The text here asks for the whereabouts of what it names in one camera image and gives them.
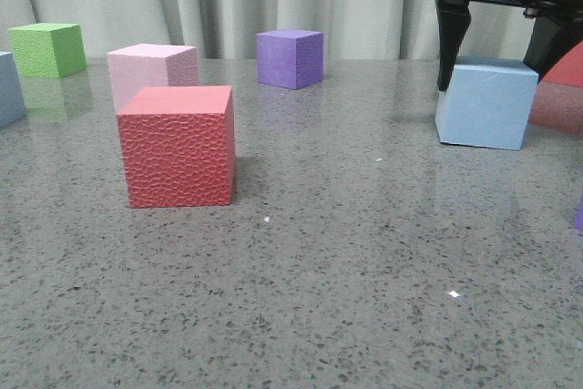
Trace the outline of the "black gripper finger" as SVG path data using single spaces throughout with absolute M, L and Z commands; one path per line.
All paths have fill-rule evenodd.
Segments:
M 543 77 L 582 41 L 582 21 L 558 15 L 538 17 L 523 62 Z
M 471 23 L 469 0 L 435 0 L 439 33 L 437 86 L 448 89 L 460 46 Z

